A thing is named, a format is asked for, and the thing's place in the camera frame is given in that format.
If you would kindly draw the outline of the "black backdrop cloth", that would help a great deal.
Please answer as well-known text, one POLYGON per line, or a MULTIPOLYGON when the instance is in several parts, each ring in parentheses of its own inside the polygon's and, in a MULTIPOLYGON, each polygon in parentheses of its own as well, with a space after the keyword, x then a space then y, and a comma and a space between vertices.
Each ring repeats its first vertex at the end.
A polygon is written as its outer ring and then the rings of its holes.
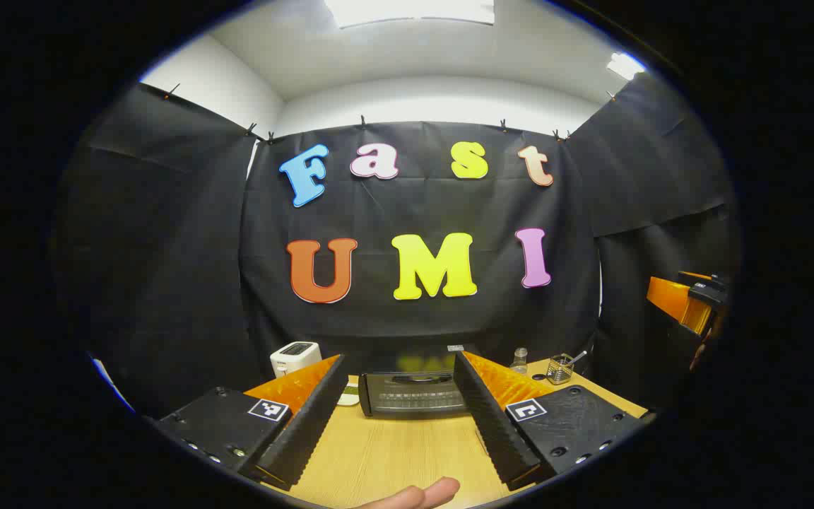
POLYGON ((586 350, 584 376, 662 408, 697 345, 647 286, 736 273, 730 196, 697 114, 646 76, 563 142, 395 122, 262 144, 139 84, 65 169, 51 249, 81 348, 142 414, 267 382, 295 341, 353 374, 586 350))

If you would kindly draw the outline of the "ceiling light panel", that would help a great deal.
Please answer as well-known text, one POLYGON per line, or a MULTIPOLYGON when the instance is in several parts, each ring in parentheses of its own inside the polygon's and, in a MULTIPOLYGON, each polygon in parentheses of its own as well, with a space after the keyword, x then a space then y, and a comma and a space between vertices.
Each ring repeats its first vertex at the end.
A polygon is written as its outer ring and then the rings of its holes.
POLYGON ((340 28, 387 21, 446 20, 494 25, 494 0, 324 0, 340 28))
POLYGON ((606 68, 627 81, 632 81, 637 75, 647 71, 640 62, 624 52, 613 52, 606 68))

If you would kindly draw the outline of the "metal mesh pen holder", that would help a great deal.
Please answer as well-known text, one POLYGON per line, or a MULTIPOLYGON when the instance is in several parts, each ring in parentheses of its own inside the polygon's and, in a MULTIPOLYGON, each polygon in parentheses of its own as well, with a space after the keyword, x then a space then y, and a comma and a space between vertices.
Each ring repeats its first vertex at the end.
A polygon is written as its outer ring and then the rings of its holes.
POLYGON ((549 364, 545 374, 546 380, 552 385, 562 385, 568 383, 574 374, 574 357, 562 353, 549 358, 549 364))

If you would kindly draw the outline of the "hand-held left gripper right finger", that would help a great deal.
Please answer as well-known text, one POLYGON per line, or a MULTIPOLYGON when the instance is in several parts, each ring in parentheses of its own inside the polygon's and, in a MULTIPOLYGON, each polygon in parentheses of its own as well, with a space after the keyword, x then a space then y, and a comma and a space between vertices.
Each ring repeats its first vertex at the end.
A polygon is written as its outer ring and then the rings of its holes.
POLYGON ((587 387, 552 390, 471 352, 456 355, 453 380, 510 490, 569 476, 647 425, 587 387))

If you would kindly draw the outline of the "white toaster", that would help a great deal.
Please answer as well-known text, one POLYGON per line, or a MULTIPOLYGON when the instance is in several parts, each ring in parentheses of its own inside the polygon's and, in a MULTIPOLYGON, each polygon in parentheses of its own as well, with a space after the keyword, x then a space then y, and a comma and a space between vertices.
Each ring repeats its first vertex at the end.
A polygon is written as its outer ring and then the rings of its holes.
POLYGON ((276 379, 322 361, 319 345, 312 341, 295 341, 269 355, 276 379))

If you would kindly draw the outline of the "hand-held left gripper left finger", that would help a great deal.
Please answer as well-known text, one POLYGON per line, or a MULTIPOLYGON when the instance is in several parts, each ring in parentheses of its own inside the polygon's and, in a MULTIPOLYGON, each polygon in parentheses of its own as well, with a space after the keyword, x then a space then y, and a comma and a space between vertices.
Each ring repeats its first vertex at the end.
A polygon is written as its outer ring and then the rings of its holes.
POLYGON ((344 361, 335 355, 245 392, 214 387, 148 422, 213 466, 288 491, 348 384, 344 361))

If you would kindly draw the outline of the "black electric oven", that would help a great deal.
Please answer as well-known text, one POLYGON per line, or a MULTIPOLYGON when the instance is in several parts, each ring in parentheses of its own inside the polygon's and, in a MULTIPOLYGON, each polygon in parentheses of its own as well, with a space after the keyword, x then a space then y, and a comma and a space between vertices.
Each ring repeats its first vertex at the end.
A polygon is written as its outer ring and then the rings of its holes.
POLYGON ((471 344, 427 345, 360 352, 349 366, 358 375, 359 403, 368 418, 423 420, 466 414, 454 381, 459 352, 471 344))

